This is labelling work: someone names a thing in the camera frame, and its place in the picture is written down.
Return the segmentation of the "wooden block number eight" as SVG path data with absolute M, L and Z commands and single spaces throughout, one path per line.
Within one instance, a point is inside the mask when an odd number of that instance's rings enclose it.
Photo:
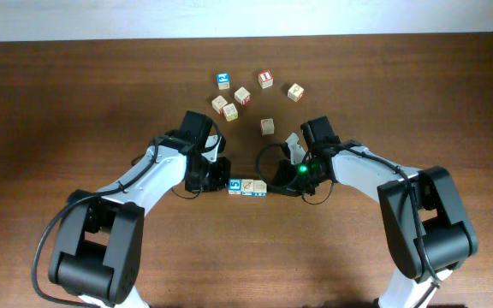
M 267 184 L 262 180 L 255 180 L 253 182 L 253 195 L 255 197 L 266 197 Z

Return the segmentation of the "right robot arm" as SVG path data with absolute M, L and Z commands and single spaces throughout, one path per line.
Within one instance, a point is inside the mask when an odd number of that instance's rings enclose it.
M 325 116 L 278 144 L 269 191 L 304 198 L 329 181 L 378 202 L 395 264 L 376 307 L 426 307 L 443 281 L 478 252 L 478 237 L 451 174 L 441 166 L 418 169 L 380 157 L 355 140 L 341 141 Z

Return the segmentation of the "wooden leaf picture block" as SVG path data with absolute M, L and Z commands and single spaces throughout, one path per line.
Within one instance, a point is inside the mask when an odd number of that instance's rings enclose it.
M 254 192 L 254 180 L 242 179 L 241 180 L 241 194 L 243 196 L 252 196 Z

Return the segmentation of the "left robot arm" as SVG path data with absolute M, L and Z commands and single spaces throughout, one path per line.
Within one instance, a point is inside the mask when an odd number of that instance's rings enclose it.
M 48 277 L 73 297 L 58 302 L 146 306 L 135 287 L 145 217 L 179 184 L 190 199 L 223 190 L 230 173 L 230 162 L 221 155 L 224 147 L 225 138 L 210 117 L 187 111 L 181 126 L 152 139 L 118 180 L 96 192 L 71 193 L 42 236 L 58 230 Z

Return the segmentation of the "blue number five block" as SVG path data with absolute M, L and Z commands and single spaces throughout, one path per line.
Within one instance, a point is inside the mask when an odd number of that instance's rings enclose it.
M 228 192 L 230 195 L 241 195 L 241 179 L 230 178 L 228 184 Z

